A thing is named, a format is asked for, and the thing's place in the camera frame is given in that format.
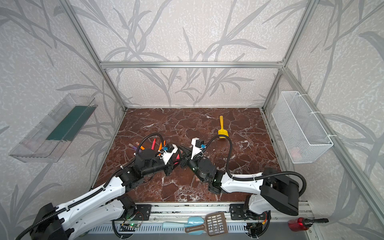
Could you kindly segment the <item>purple highlighter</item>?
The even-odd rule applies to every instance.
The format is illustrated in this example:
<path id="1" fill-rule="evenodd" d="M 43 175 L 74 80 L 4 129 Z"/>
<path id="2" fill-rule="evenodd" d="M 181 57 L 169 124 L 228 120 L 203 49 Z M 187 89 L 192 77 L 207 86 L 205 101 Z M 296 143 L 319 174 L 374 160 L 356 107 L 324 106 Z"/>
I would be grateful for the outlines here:
<path id="1" fill-rule="evenodd" d="M 133 144 L 129 144 L 129 147 L 130 147 L 131 149 L 135 150 L 135 151 L 138 149 L 138 147 L 135 146 L 135 145 L 133 145 Z"/>

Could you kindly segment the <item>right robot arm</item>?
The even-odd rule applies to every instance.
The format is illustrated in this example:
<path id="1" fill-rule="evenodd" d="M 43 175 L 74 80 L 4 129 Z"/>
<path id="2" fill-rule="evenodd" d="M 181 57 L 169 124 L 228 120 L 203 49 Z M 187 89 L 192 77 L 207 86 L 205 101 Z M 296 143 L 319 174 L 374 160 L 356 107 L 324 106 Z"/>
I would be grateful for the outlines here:
<path id="1" fill-rule="evenodd" d="M 266 168 L 252 175 L 232 174 L 229 165 L 225 171 L 219 170 L 204 153 L 209 145 L 221 138 L 217 135 L 206 144 L 199 138 L 192 139 L 191 148 L 178 146 L 180 166 L 188 167 L 195 176 L 208 184 L 209 192 L 220 195 L 246 193 L 245 210 L 260 215 L 276 210 L 285 215 L 299 214 L 299 198 L 307 189 L 303 175 L 293 171 L 278 172 Z"/>

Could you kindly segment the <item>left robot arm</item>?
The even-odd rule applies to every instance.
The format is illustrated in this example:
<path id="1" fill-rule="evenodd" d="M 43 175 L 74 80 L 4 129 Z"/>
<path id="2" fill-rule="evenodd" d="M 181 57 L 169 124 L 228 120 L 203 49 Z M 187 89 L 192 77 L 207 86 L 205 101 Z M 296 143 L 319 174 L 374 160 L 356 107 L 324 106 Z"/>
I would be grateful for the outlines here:
<path id="1" fill-rule="evenodd" d="M 147 175 L 170 175 L 179 162 L 179 153 L 176 145 L 139 151 L 131 163 L 120 167 L 99 187 L 56 207 L 43 206 L 33 224 L 16 238 L 29 235 L 32 240 L 73 240 L 107 221 L 134 217 L 138 210 L 127 193 L 141 185 Z"/>

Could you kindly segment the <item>yellow plastic scoop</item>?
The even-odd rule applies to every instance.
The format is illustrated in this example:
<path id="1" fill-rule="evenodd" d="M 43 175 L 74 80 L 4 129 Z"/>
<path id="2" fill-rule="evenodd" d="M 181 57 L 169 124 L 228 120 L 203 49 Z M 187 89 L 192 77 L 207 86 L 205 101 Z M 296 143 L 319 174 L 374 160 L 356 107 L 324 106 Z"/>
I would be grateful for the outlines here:
<path id="1" fill-rule="evenodd" d="M 220 120 L 220 129 L 218 130 L 218 135 L 222 135 L 220 138 L 228 137 L 229 133 L 224 129 L 224 116 L 219 117 Z"/>

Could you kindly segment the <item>light blue brush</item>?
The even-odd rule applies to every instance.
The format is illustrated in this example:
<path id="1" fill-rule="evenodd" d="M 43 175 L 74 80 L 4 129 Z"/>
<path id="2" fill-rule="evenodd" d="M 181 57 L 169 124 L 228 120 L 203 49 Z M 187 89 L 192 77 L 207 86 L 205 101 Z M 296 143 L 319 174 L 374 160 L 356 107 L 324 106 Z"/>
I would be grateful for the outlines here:
<path id="1" fill-rule="evenodd" d="M 187 227 L 199 226 L 204 223 L 205 221 L 201 217 L 189 217 L 186 223 L 164 222 L 162 223 L 162 228 L 163 229 L 187 228 Z"/>

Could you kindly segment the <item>brown slotted litter scoop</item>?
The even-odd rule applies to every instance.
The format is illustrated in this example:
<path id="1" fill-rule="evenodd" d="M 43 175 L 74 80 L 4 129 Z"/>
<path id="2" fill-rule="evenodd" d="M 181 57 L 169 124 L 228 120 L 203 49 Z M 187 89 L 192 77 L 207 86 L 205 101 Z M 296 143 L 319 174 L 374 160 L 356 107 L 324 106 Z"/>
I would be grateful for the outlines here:
<path id="1" fill-rule="evenodd" d="M 203 224 L 193 227 L 185 228 L 185 232 L 190 234 L 192 232 L 205 231 L 210 237 L 217 236 L 222 234 L 227 234 L 229 232 L 227 221 L 224 212 L 217 212 L 208 214 L 205 217 Z"/>

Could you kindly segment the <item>red bottle black nozzle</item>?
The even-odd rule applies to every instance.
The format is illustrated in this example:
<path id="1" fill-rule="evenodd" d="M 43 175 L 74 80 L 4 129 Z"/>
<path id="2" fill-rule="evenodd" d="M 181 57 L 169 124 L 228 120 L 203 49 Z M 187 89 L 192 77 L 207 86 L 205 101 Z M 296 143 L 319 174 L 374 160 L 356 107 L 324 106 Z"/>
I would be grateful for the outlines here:
<path id="1" fill-rule="evenodd" d="M 313 224 L 325 224 L 328 223 L 329 219 L 308 219 L 308 218 L 297 218 L 288 221 L 288 227 L 293 232 L 307 231 Z"/>

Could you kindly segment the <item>aluminium front rail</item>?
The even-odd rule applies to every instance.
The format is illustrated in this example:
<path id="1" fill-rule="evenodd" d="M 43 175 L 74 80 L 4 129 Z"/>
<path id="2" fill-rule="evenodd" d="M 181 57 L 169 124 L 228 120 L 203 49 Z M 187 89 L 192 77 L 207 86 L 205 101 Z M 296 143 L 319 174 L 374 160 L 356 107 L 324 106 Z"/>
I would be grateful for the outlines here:
<path id="1" fill-rule="evenodd" d="M 162 223 L 162 222 L 187 222 L 189 217 L 202 217 L 216 212 L 224 212 L 228 223 L 236 222 L 231 219 L 231 204 L 244 205 L 244 202 L 153 202 L 137 203 L 138 205 L 151 205 L 151 211 L 145 210 L 137 214 L 131 222 L 137 223 Z M 271 210 L 271 222 L 287 222 L 298 217 L 314 219 L 314 214 L 308 202 L 299 202 L 299 215 L 289 216 L 277 210 Z"/>

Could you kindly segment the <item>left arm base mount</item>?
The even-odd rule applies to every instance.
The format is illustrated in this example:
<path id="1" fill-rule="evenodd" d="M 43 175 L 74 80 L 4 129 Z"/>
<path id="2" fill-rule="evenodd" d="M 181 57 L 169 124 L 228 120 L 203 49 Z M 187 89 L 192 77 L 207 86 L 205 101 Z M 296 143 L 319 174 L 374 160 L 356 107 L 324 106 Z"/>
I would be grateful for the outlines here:
<path id="1" fill-rule="evenodd" d="M 148 221 L 150 219 L 152 205 L 125 203 L 122 219 L 128 221 Z"/>

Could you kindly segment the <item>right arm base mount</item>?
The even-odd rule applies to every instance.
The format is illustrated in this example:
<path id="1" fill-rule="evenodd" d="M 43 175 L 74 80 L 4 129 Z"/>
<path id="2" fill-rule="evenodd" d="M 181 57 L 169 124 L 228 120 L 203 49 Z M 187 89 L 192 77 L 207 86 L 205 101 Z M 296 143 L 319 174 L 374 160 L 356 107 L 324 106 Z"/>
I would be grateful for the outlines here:
<path id="1" fill-rule="evenodd" d="M 250 210 L 246 210 L 244 204 L 230 204 L 229 212 L 231 214 L 231 220 L 270 220 L 268 212 L 255 214 Z"/>

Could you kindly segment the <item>clear plastic wall tray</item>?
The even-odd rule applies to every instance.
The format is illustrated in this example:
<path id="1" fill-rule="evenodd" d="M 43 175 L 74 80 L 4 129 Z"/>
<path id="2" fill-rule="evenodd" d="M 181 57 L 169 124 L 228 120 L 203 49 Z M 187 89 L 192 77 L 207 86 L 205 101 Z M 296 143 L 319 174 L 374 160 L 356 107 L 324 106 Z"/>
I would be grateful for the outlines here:
<path id="1" fill-rule="evenodd" d="M 94 97 L 67 94 L 9 155 L 23 163 L 56 163 L 98 105 Z"/>

